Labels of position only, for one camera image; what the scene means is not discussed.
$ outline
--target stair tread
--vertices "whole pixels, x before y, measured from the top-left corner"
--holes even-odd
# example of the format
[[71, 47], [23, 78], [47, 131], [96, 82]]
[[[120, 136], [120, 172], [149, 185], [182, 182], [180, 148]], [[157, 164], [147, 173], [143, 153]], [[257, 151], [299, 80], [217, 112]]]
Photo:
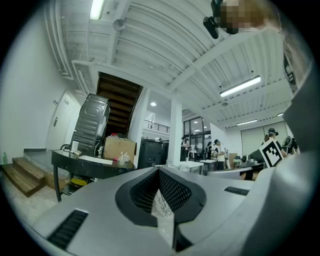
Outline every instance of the stair tread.
[[37, 180], [45, 178], [45, 174], [43, 173], [43, 171], [24, 157], [13, 158], [13, 162], [22, 167], [26, 172], [35, 177]]
[[9, 180], [11, 180], [11, 182], [15, 186], [18, 186], [24, 194], [27, 194], [30, 191], [41, 186], [41, 184], [39, 184], [37, 181], [23, 175], [18, 170], [16, 170], [12, 163], [3, 165], [2, 167]]

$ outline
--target fluorescent light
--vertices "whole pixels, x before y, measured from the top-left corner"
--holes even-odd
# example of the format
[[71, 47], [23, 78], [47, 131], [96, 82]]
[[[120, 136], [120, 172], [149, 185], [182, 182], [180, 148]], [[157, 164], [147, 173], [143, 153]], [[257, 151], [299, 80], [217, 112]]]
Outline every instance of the fluorescent light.
[[238, 123], [237, 126], [243, 126], [243, 125], [247, 125], [247, 124], [251, 124], [251, 123], [255, 123], [255, 122], [258, 122], [258, 120], [252, 120], [252, 121], [248, 121], [248, 122], [241, 122], [241, 123]]
[[258, 76], [254, 77], [254, 78], [249, 79], [248, 81], [242, 82], [242, 83], [240, 83], [240, 84], [238, 84], [238, 85], [236, 85], [236, 86], [234, 86], [234, 87], [232, 87], [232, 88], [230, 88], [228, 90], [225, 90], [225, 91], [221, 92], [220, 95], [223, 98], [223, 97], [226, 97], [226, 96], [228, 96], [230, 94], [234, 94], [234, 93], [236, 93], [236, 92], [238, 92], [240, 90], [243, 90], [243, 89], [245, 89], [245, 88], [247, 88], [249, 86], [253, 86], [253, 85], [255, 85], [257, 83], [260, 83], [260, 82], [261, 82], [261, 76], [258, 75]]
[[100, 20], [106, 0], [93, 0], [91, 5], [90, 20]]

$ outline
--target yellow lid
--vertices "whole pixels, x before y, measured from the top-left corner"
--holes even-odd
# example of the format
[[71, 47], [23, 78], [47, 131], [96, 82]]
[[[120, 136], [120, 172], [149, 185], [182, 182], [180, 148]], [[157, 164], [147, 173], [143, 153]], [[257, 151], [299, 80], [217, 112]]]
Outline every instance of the yellow lid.
[[72, 178], [71, 182], [80, 186], [85, 186], [87, 185], [87, 182], [85, 180], [82, 179], [78, 179], [78, 178]]

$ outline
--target green bottle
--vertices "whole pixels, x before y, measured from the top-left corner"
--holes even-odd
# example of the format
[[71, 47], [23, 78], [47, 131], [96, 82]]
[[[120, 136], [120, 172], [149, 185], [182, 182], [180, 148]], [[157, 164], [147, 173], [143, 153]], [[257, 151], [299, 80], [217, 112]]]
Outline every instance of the green bottle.
[[6, 152], [3, 153], [3, 164], [4, 165], [8, 164], [8, 157], [7, 157]]

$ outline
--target faucet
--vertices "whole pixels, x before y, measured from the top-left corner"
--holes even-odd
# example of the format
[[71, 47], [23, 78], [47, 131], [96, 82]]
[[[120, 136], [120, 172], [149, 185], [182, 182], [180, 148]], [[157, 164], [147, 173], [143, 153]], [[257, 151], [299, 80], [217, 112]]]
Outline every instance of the faucet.
[[193, 154], [193, 158], [195, 158], [195, 153], [193, 151], [189, 151], [187, 161], [189, 161], [189, 154], [190, 153], [192, 153]]

